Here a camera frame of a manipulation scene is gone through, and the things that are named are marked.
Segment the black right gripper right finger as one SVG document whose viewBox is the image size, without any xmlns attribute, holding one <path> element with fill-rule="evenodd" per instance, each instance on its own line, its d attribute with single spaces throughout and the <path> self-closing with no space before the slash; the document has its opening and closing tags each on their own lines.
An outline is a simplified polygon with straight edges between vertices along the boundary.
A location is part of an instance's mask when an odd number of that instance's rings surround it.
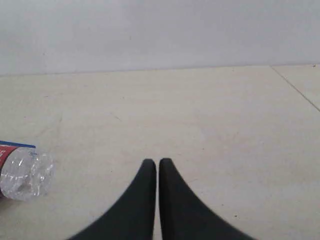
<svg viewBox="0 0 320 240">
<path fill-rule="evenodd" d="M 210 210 L 184 181 L 172 159 L 159 162 L 159 215 L 164 240 L 252 240 Z"/>
</svg>

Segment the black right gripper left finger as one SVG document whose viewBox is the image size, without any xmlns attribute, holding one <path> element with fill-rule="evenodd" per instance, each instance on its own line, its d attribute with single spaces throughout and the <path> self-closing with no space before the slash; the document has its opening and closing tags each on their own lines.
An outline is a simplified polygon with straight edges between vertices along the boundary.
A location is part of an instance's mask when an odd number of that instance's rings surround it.
<svg viewBox="0 0 320 240">
<path fill-rule="evenodd" d="M 157 170 L 145 159 L 121 197 L 72 240 L 151 240 L 154 233 Z"/>
</svg>

